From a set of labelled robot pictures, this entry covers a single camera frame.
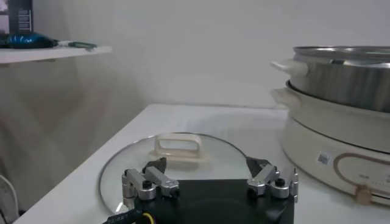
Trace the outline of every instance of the white shelf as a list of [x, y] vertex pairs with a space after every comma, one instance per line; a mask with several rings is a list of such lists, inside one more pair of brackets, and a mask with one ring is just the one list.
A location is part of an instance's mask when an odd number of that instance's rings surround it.
[[0, 64], [104, 54], [111, 51], [112, 47], [107, 46], [99, 46], [90, 51], [84, 48], [73, 47], [55, 47], [47, 49], [0, 49]]

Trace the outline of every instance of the cable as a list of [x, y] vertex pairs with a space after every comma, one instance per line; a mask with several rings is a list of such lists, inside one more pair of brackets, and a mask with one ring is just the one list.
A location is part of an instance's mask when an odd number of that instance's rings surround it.
[[146, 212], [144, 212], [142, 215], [147, 217], [147, 219], [149, 219], [150, 224], [155, 224], [152, 215], [150, 215], [149, 213], [146, 213]]
[[7, 180], [4, 176], [0, 175], [0, 179], [2, 179], [6, 184], [8, 184], [9, 188], [12, 191], [13, 199], [15, 201], [15, 213], [16, 213], [16, 217], [18, 218], [19, 217], [19, 205], [18, 205], [18, 196], [16, 195], [16, 190], [13, 187], [12, 183], [9, 180]]

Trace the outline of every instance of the white countertop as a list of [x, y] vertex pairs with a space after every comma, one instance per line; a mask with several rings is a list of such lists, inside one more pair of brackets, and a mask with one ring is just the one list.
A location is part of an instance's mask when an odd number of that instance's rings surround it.
[[[151, 105], [30, 208], [16, 224], [95, 223], [108, 217], [97, 195], [105, 162], [126, 145], [150, 135], [174, 131], [206, 133], [230, 141], [249, 156], [288, 164], [278, 139], [283, 110]], [[295, 223], [389, 223], [390, 208], [360, 206], [352, 197], [300, 172]]]

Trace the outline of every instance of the glass pot lid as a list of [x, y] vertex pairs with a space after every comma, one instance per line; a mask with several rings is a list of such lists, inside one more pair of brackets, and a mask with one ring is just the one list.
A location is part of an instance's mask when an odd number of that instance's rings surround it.
[[231, 143], [209, 135], [169, 133], [151, 136], [124, 147], [101, 170], [98, 189], [103, 205], [117, 214], [128, 209], [122, 203], [122, 179], [126, 169], [141, 169], [149, 161], [165, 157], [165, 175], [175, 180], [248, 179], [245, 154]]

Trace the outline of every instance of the pot rim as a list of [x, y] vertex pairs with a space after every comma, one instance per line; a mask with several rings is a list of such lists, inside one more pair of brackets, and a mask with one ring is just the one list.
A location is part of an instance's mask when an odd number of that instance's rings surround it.
[[390, 61], [390, 46], [297, 46], [294, 52], [329, 59]]

